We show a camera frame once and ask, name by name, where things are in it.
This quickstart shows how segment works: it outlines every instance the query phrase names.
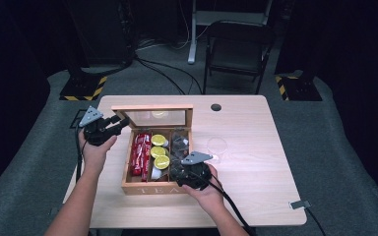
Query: wrist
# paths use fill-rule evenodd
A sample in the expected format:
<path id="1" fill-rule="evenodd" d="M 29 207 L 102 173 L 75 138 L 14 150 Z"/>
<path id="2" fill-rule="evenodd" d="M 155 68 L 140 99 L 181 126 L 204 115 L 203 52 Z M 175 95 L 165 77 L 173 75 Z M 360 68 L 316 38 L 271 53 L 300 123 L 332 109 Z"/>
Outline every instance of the wrist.
<path id="1" fill-rule="evenodd" d="M 84 172 L 82 173 L 82 177 L 85 177 L 86 179 L 89 179 L 90 181 L 97 181 L 99 179 L 99 175 L 100 175 L 100 172 L 90 171 L 90 170 L 87 170 L 86 168 L 84 169 Z"/>
<path id="2" fill-rule="evenodd" d="M 224 204 L 218 204 L 204 208 L 204 211 L 212 218 L 214 218 L 214 216 L 216 215 L 221 215 L 229 212 Z"/>

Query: black cable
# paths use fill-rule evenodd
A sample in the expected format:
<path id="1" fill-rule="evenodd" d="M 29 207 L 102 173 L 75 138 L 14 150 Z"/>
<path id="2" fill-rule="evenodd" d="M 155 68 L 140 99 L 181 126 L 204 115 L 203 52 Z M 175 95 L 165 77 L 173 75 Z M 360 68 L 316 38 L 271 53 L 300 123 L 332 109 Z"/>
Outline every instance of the black cable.
<path id="1" fill-rule="evenodd" d="M 149 60 L 146 60 L 146 59 L 142 59 L 142 58 L 140 58 L 140 57 L 139 57 L 138 59 L 141 60 L 141 61 L 147 62 L 147 63 L 152 63 L 152 64 L 159 65 L 159 66 L 163 66 L 163 67 L 168 67 L 168 68 L 171 68 L 171 69 L 174 69 L 174 70 L 180 71 L 180 72 L 182 72 L 182 73 L 188 75 L 190 78 L 192 78 L 192 84 L 193 84 L 193 82 L 195 81 L 196 85 L 198 86 L 199 92 L 202 93 L 202 89 L 201 89 L 201 86 L 199 85 L 199 82 L 198 82 L 198 81 L 197 81 L 197 80 L 196 80 L 191 74 L 189 74 L 188 72 L 186 72 L 186 71 L 184 71 L 184 70 L 182 70 L 182 69 L 180 69 L 180 68 L 173 67 L 173 66 L 170 66 L 170 65 L 167 65 L 167 64 L 164 64 L 164 63 L 154 62 L 154 61 L 149 61 Z"/>
<path id="2" fill-rule="evenodd" d="M 211 185 L 214 189 L 216 189 L 219 193 L 221 193 L 223 195 L 223 197 L 229 202 L 229 204 L 231 205 L 232 209 L 234 210 L 235 214 L 237 215 L 237 217 L 239 218 L 239 220 L 241 221 L 241 223 L 244 225 L 244 230 L 249 235 L 251 235 L 251 236 L 255 236 L 256 235 L 256 232 L 254 232 L 254 230 L 250 227 L 250 225 L 248 225 L 247 221 L 245 221 L 245 219 L 242 217 L 241 212 L 238 210 L 238 208 L 235 205 L 235 203 L 232 201 L 232 199 L 229 197 L 229 195 L 223 190 L 222 184 L 217 179 L 217 177 L 215 177 L 213 175 L 214 179 L 216 179 L 217 182 L 220 184 L 220 188 L 217 185 L 211 183 L 211 181 L 202 178 L 201 176 L 197 175 L 196 173 L 194 173 L 192 171 L 190 173 L 192 173 L 193 175 L 195 175 L 197 178 L 199 178 L 200 180 L 204 181 L 205 183 Z"/>
<path id="3" fill-rule="evenodd" d="M 142 47 L 144 48 L 144 47 L 153 46 L 153 45 L 155 45 L 154 44 L 155 41 L 156 40 L 153 39 L 153 38 L 145 39 L 145 41 L 140 40 L 139 43 L 138 43 L 137 49 L 140 49 Z"/>
<path id="4" fill-rule="evenodd" d="M 79 181 L 79 178 L 81 178 L 81 172 L 82 172 L 82 151 L 79 144 L 79 122 L 76 124 L 76 130 L 75 130 L 75 141 L 76 141 L 76 149 L 78 152 L 78 165 L 76 167 L 76 183 Z"/>
<path id="5" fill-rule="evenodd" d="M 158 68 L 156 68 L 154 66 L 148 65 L 147 63 L 142 61 L 137 55 L 135 56 L 135 60 L 138 61 L 143 66 L 145 66 L 145 67 L 161 74 L 162 76 L 166 77 L 179 90 L 180 94 L 183 94 L 183 95 L 185 94 L 185 92 L 182 90 L 182 88 L 180 88 L 179 85 L 172 78 L 170 78 L 168 75 L 166 75 L 164 72 L 162 72 L 161 70 L 159 70 Z"/>
<path id="6" fill-rule="evenodd" d="M 313 218 L 313 219 L 315 220 L 315 222 L 317 223 L 318 227 L 319 227 L 320 230 L 321 230 L 322 235 L 326 236 L 326 234 L 325 234 L 325 232 L 324 232 L 324 229 L 322 228 L 320 222 L 317 220 L 317 218 L 315 217 L 315 215 L 311 212 L 311 210 L 310 210 L 308 207 L 306 207 L 305 209 L 306 209 L 306 211 L 308 211 L 308 213 L 312 216 L 312 218 Z"/>

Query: chair leg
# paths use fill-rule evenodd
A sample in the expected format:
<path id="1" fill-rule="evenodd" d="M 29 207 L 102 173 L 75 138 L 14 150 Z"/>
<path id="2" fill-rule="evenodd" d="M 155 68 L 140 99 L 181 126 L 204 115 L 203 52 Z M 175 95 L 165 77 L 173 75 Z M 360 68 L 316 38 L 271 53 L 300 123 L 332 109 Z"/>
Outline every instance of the chair leg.
<path id="1" fill-rule="evenodd" d="M 259 82 L 258 82 L 257 87 L 256 87 L 256 94 L 259 94 L 260 85 L 262 84 L 262 80 L 263 80 L 263 75 L 261 75 L 259 77 Z"/>

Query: box compartment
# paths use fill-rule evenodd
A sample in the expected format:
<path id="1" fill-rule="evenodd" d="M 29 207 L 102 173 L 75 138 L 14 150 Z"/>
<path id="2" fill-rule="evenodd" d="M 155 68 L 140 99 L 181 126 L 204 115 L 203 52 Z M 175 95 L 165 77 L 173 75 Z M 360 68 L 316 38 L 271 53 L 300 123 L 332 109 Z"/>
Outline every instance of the box compartment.
<path id="1" fill-rule="evenodd" d="M 161 172 L 159 179 L 152 179 L 154 158 L 150 157 L 147 181 L 143 182 L 141 176 L 133 176 L 131 171 L 132 150 L 137 135 L 150 134 L 151 137 L 163 135 L 169 142 L 168 147 L 166 147 L 169 156 L 176 154 L 180 158 L 182 158 L 183 152 L 176 152 L 176 144 L 181 141 L 177 138 L 184 137 L 188 142 L 187 150 L 184 153 L 186 155 L 190 153 L 193 150 L 191 130 L 193 104 L 122 105 L 112 106 L 111 109 L 121 119 L 127 117 L 130 119 L 131 135 L 121 182 L 125 195 L 184 194 L 185 191 L 170 179 L 168 173 L 171 163 Z"/>

